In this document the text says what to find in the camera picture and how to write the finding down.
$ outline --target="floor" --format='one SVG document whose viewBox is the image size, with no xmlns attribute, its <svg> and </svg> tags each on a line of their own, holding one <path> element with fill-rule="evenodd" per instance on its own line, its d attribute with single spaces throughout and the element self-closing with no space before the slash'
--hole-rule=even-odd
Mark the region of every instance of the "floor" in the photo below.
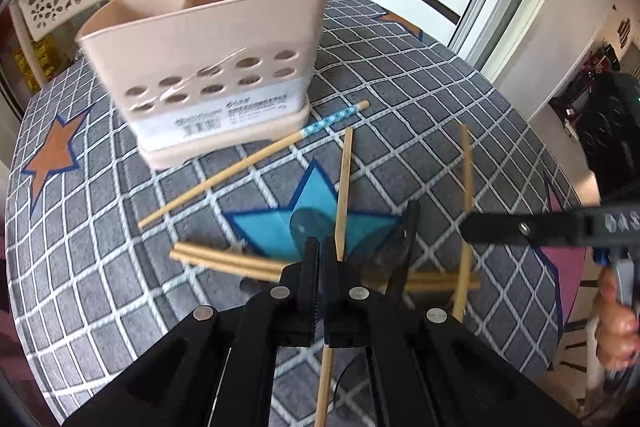
<svg viewBox="0 0 640 427">
<path fill-rule="evenodd" d="M 582 147 L 564 132 L 561 121 L 551 107 L 545 106 L 529 123 L 567 175 L 580 202 L 585 206 L 598 205 L 598 186 L 587 166 Z M 599 273 L 600 267 L 588 255 L 582 272 L 583 283 L 597 280 Z M 593 287 L 581 287 L 578 290 L 569 322 L 588 318 L 596 293 L 597 288 Z M 573 412 L 577 412 L 585 396 L 587 356 L 586 346 L 582 345 L 585 341 L 583 329 L 565 333 L 554 357 L 553 370 L 546 372 L 541 383 L 543 389 Z"/>
</svg>

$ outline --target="orange star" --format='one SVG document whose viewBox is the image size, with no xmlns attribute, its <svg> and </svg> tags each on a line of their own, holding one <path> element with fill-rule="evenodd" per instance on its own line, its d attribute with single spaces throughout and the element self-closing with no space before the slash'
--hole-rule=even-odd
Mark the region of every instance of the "orange star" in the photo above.
<svg viewBox="0 0 640 427">
<path fill-rule="evenodd" d="M 47 137 L 40 148 L 31 157 L 30 162 L 22 170 L 31 179 L 31 212 L 40 197 L 47 180 L 60 172 L 74 171 L 79 168 L 76 155 L 71 149 L 71 140 L 78 132 L 82 122 L 89 114 L 91 107 L 78 113 L 65 123 L 60 115 L 56 115 L 49 128 Z"/>
</svg>

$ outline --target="gray checkered tablecloth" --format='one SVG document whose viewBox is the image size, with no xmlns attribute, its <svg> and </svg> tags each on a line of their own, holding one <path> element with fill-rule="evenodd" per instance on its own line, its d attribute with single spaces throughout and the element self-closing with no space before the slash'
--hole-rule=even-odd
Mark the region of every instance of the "gray checkered tablecloth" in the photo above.
<svg viewBox="0 0 640 427">
<path fill-rule="evenodd" d="M 484 78 L 433 39 L 423 44 L 384 22 L 367 0 L 329 0 L 312 119 L 368 99 L 363 113 L 311 136 L 141 232 L 136 221 L 263 144 L 213 152 L 151 171 L 89 64 L 82 60 L 34 96 L 11 170 L 6 210 L 10 294 L 22 346 L 52 411 L 62 421 L 199 304 L 243 304 L 238 277 L 176 263 L 175 241 L 241 247 L 222 212 L 287 204 L 312 159 L 337 183 L 342 136 L 353 125 L 350 208 L 400 213 L 420 201 L 414 266 L 456 269 L 463 213 L 460 123 L 474 136 L 476 206 L 538 212 L 543 176 L 578 205 L 536 134 Z M 91 107 L 71 142 L 78 169 L 51 176 L 30 215 L 32 176 L 22 172 L 52 121 Z M 556 288 L 529 248 L 474 248 L 480 291 L 465 324 L 532 379 L 558 342 Z M 270 425 L 313 423 L 321 341 L 280 351 Z M 341 350 L 337 377 L 351 350 Z M 329 425 L 373 425 L 366 381 L 340 387 Z"/>
</svg>

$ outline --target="oval hole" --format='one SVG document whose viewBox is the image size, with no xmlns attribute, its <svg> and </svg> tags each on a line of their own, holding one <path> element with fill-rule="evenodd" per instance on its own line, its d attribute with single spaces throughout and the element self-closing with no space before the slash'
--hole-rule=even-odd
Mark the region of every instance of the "oval hole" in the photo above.
<svg viewBox="0 0 640 427">
<path fill-rule="evenodd" d="M 135 105 L 131 108 L 131 112 L 148 112 L 154 108 L 153 102 L 141 103 L 140 105 Z"/>
<path fill-rule="evenodd" d="M 127 96 L 140 96 L 141 94 L 146 93 L 145 86 L 133 86 L 126 90 L 125 94 Z"/>
<path fill-rule="evenodd" d="M 222 71 L 222 66 L 216 64 L 215 66 L 210 66 L 209 68 L 202 68 L 200 71 L 198 71 L 198 76 L 213 76 L 214 74 L 220 73 L 220 71 Z"/>
<path fill-rule="evenodd" d="M 200 93 L 201 94 L 213 94 L 216 92 L 220 92 L 225 89 L 225 86 L 222 84 L 211 84 L 210 86 L 204 87 Z"/>
<path fill-rule="evenodd" d="M 260 62 L 260 58 L 247 57 L 239 60 L 236 64 L 236 68 L 251 68 Z"/>
<path fill-rule="evenodd" d="M 180 83 L 181 80 L 182 80 L 181 76 L 168 76 L 160 80 L 160 82 L 158 82 L 158 86 L 163 86 L 163 87 L 175 86 L 175 84 Z"/>
<path fill-rule="evenodd" d="M 282 78 L 283 76 L 289 76 L 294 71 L 295 70 L 293 68 L 282 68 L 281 70 L 273 73 L 273 76 L 275 76 L 276 78 Z"/>
<path fill-rule="evenodd" d="M 250 86 L 251 84 L 255 84 L 260 77 L 257 74 L 252 74 L 251 76 L 246 76 L 242 80 L 238 82 L 241 86 Z"/>
<path fill-rule="evenodd" d="M 187 100 L 187 98 L 189 98 L 188 95 L 179 92 L 176 94 L 172 94 L 171 96 L 168 96 L 164 99 L 164 103 L 178 103 L 178 102 L 184 102 L 185 100 Z"/>
<path fill-rule="evenodd" d="M 276 60 L 289 60 L 296 56 L 296 52 L 293 50 L 284 50 L 276 55 Z"/>
</svg>

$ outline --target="container base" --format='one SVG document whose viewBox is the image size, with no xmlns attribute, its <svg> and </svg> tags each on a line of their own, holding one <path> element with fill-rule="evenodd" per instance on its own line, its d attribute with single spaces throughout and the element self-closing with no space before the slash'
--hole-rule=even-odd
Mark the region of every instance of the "container base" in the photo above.
<svg viewBox="0 0 640 427">
<path fill-rule="evenodd" d="M 149 167 L 155 170 L 178 167 L 191 158 L 242 143 L 258 140 L 279 140 L 302 129 L 309 117 L 310 104 L 305 97 L 305 105 L 297 112 L 273 118 L 257 125 L 249 125 L 233 131 L 223 132 L 188 143 L 174 145 L 156 151 L 146 151 L 138 146 L 138 152 Z"/>
</svg>

